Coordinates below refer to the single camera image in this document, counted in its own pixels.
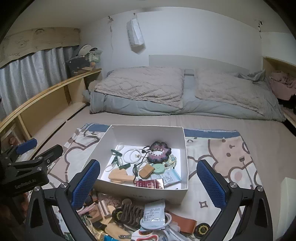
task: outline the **gray curtain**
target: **gray curtain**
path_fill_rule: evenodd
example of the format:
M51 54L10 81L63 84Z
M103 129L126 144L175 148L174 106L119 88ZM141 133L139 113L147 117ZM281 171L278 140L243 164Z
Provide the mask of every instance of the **gray curtain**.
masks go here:
M67 79L65 61L77 47L41 50L0 68L0 119L41 91Z

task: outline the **star print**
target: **star print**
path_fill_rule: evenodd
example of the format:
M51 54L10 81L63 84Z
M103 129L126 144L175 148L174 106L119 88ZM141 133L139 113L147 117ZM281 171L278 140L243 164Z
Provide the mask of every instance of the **star print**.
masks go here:
M207 205L207 201L199 202L199 203L200 203L200 208L208 207L208 205Z

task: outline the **blue gripper pad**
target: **blue gripper pad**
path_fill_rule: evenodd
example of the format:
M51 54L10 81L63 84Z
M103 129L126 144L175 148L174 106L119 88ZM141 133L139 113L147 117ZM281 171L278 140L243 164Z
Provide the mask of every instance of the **blue gripper pad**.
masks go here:
M83 176L81 181L78 183L76 188L72 193L72 207L79 208L84 204L85 199L87 198L90 190L92 189L95 181L97 180L100 174L100 163L95 161L86 174Z
M37 140L35 138L28 140L25 143L22 143L17 146L16 152L17 154L24 154L25 152L35 148L37 146Z
M223 209L226 206L225 191L223 188L203 162L199 161L197 163L196 171L214 206Z

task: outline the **blue blanket trim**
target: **blue blanket trim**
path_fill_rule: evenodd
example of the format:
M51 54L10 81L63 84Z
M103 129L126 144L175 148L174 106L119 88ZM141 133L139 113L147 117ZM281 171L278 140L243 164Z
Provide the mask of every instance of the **blue blanket trim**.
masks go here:
M106 132L109 128L109 125L90 123L85 124L82 127L83 131L98 131L98 132ZM225 131L225 130L194 130L194 129L184 129L184 134L186 137L203 137L203 138L231 138L238 137L240 133L238 131Z

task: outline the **beige bed sheet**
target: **beige bed sheet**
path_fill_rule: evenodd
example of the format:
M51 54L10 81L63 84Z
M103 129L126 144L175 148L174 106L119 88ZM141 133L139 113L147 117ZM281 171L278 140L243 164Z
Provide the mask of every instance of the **beige bed sheet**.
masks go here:
M84 108L69 120L40 150L55 144L64 145L76 128L85 123L182 126L188 129L238 130L245 140L264 186L276 236L281 182L285 177L296 179L296 137L280 122L240 120L196 115L128 116L112 113L89 114Z

